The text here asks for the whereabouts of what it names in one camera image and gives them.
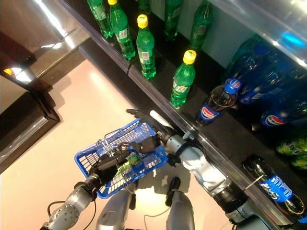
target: pepsi logo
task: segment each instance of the pepsi logo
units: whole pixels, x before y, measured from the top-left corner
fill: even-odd
[[[218,116],[218,114],[214,114],[212,113],[207,107],[203,107],[201,109],[201,114],[205,117],[205,118],[208,118],[208,119],[213,119],[215,118],[216,116]]]
[[[271,126],[271,125],[273,125],[273,126],[281,126],[284,123],[286,123],[285,121],[283,121],[282,119],[280,119],[279,117],[277,117],[275,115],[267,116],[267,118],[265,119],[265,122],[269,126]]]
[[[231,80],[230,85],[231,85],[231,87],[238,89],[238,88],[240,88],[241,83],[238,80]]]

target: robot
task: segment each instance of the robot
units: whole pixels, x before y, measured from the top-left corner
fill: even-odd
[[[260,208],[230,178],[207,159],[201,147],[182,138],[174,129],[164,126],[139,110],[128,109],[128,113],[146,122],[155,131],[156,136],[141,143],[121,143],[113,157],[103,155],[93,165],[84,182],[78,182],[65,203],[51,215],[49,222],[40,230],[68,230],[78,221],[80,213],[97,198],[96,192],[116,175],[117,165],[122,165],[134,151],[148,153],[159,145],[166,146],[172,154],[168,163],[178,163],[191,171],[200,186],[223,209],[230,222],[238,230],[275,230],[281,229],[265,218]],[[193,207],[189,199],[178,190],[180,180],[174,178],[166,197],[170,213],[166,222],[167,230],[194,230]],[[136,184],[129,184],[114,194],[97,221],[96,230],[124,230],[124,224],[131,203],[135,198]]]

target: blue bottle cap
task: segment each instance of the blue bottle cap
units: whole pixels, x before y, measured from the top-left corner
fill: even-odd
[[[241,87],[241,83],[237,79],[231,79],[228,83],[225,84],[224,90],[227,93],[234,94],[238,92]]]
[[[266,55],[269,50],[269,46],[264,42],[260,42],[254,47],[254,52],[256,55]]]
[[[298,219],[298,222],[300,222],[301,224],[307,224],[307,215],[305,215],[305,217],[302,219]]]

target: yellow bottle cap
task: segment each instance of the yellow bottle cap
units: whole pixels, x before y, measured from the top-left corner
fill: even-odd
[[[145,14],[138,16],[138,26],[143,29],[148,26],[148,18]]]
[[[183,56],[183,62],[187,65],[191,65],[195,62],[196,52],[194,50],[187,50]]]
[[[115,5],[117,0],[107,0],[110,5]]]

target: robot leg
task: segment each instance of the robot leg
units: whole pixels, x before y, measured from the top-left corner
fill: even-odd
[[[96,230],[124,229],[135,189],[136,185],[130,184],[127,190],[123,189],[110,198],[97,220]]]

